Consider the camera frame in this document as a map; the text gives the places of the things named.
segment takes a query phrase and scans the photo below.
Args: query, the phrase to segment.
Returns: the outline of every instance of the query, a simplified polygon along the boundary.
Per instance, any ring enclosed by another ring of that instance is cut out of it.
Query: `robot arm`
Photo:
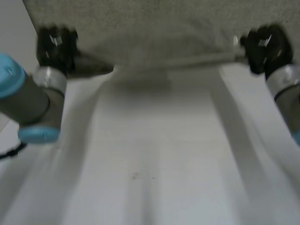
[[[79,53],[76,41],[76,31],[57,27],[40,29],[37,39],[39,68],[31,76],[11,57],[0,54],[0,112],[19,123],[21,143],[58,140],[67,78],[85,68],[85,64],[80,63],[83,54]],[[108,65],[90,66],[98,70],[89,71],[89,74],[113,70],[113,66]]]
[[[285,31],[277,24],[252,30],[240,40],[250,69],[266,83],[296,143],[300,145],[300,67]]]

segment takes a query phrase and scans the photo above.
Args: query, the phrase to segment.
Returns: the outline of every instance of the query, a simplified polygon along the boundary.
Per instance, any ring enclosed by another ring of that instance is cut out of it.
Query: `black cable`
[[[16,157],[18,155],[18,153],[20,151],[22,151],[26,146],[27,146],[26,143],[21,142],[18,147],[14,148],[12,150],[9,150],[6,153],[1,154],[0,155],[0,160],[8,158],[8,157],[10,157],[10,158]]]

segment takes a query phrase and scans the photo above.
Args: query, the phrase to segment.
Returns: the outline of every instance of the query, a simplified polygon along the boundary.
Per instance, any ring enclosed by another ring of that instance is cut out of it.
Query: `silver metal ring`
[[[32,75],[32,79],[39,87],[53,88],[63,94],[66,93],[67,77],[57,69],[52,67],[40,67],[37,72]]]
[[[300,67],[293,64],[282,67],[271,74],[266,83],[275,97],[282,90],[300,84]]]

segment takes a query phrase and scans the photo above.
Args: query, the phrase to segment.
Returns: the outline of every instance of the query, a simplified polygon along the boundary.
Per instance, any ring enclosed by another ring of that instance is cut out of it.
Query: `light blue joint cap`
[[[292,134],[293,139],[297,143],[297,145],[300,147],[300,131],[297,133]]]
[[[25,79],[24,69],[9,55],[0,53],[0,99],[15,94]]]
[[[26,127],[20,128],[18,132],[19,140],[23,143],[54,143],[59,136],[60,130],[53,127]]]

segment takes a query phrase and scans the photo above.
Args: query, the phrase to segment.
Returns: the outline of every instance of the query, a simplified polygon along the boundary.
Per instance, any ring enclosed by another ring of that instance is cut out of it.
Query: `white surface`
[[[32,72],[38,64],[35,57],[36,31],[21,0],[0,2],[0,52],[8,53],[23,68]],[[8,118],[0,113],[0,131]]]
[[[221,73],[235,101],[211,69],[69,82],[61,141],[0,170],[2,224],[299,224],[299,190],[286,175],[299,172],[298,149],[262,105],[259,78],[239,66]],[[272,140],[256,130],[266,112],[280,131]],[[10,123],[0,142],[13,144],[16,131]]]

